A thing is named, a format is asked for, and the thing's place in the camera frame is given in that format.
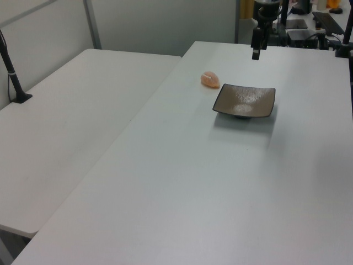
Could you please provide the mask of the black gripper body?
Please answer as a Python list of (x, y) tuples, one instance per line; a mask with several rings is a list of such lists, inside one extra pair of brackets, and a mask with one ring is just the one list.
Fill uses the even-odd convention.
[(255, 0), (253, 7), (253, 19), (257, 21), (258, 28), (264, 28), (276, 20), (279, 15), (281, 1), (278, 0)]

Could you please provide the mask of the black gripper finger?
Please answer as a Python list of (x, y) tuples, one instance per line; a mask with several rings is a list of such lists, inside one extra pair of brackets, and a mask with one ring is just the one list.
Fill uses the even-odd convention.
[(262, 50), (267, 49), (269, 35), (270, 35), (270, 24), (265, 23), (263, 26), (263, 37), (262, 37), (262, 41), (261, 41), (261, 49)]
[(261, 29), (255, 28), (253, 30), (251, 47), (253, 48), (252, 59), (258, 60), (261, 50)]

